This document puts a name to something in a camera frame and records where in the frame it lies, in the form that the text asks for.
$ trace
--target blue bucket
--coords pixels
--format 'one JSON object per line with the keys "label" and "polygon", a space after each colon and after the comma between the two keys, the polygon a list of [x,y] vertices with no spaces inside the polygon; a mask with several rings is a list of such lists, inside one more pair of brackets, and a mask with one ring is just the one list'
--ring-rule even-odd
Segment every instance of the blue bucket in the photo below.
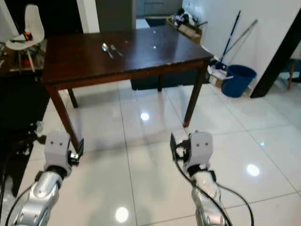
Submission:
{"label": "blue bucket", "polygon": [[246,66],[231,65],[222,82],[222,93],[229,97],[240,97],[257,73]]}

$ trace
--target red object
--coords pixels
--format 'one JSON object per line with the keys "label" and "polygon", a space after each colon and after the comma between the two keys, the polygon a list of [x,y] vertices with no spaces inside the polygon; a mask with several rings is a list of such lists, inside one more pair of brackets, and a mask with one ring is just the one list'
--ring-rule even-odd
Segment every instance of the red object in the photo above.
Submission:
{"label": "red object", "polygon": [[29,59],[24,59],[23,60],[23,67],[30,67]]}
{"label": "red object", "polygon": [[23,32],[26,41],[32,40],[32,34],[30,32]]}

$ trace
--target wooden table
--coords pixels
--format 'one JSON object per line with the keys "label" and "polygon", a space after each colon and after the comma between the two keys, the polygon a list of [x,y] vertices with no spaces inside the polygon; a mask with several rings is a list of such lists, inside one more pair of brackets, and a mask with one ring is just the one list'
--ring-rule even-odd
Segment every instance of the wooden table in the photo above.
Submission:
{"label": "wooden table", "polygon": [[[115,45],[124,57],[111,50],[114,59],[110,59],[102,51],[103,42]],[[78,152],[83,140],[80,143],[75,134],[59,90],[68,89],[73,107],[77,107],[72,88],[158,76],[158,91],[161,91],[164,74],[198,68],[183,123],[187,127],[211,57],[169,26],[55,36],[48,39],[42,82]]]}

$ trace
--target table top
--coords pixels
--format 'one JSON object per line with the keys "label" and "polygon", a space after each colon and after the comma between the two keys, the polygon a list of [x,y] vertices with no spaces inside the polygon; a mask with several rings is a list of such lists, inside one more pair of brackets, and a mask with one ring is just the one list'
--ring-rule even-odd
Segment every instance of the table top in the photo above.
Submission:
{"label": "table top", "polygon": [[[114,55],[114,59],[110,59],[103,52],[102,43],[113,44],[124,56],[110,49]],[[170,26],[54,36],[48,39],[42,82],[58,84],[114,76],[211,57]]]}

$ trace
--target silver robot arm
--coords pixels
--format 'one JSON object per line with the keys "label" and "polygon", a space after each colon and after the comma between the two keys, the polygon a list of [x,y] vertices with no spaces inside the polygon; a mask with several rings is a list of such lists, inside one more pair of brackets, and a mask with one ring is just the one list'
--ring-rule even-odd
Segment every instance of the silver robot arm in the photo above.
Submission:
{"label": "silver robot arm", "polygon": [[[174,161],[183,160],[183,172],[189,174],[189,179],[222,206],[221,191],[215,182],[215,174],[208,170],[213,153],[212,136],[209,133],[196,132],[189,134],[188,140],[177,145],[174,136],[171,135],[170,146]],[[183,156],[176,152],[179,147],[184,149]],[[196,187],[192,188],[191,195],[196,205],[198,226],[226,225],[223,214]]]}
{"label": "silver robot arm", "polygon": [[70,136],[66,133],[52,132],[45,143],[45,172],[38,174],[32,185],[28,200],[20,210],[13,225],[45,226],[50,211],[58,200],[63,179],[71,174],[71,166],[78,165],[79,155],[68,150]]}

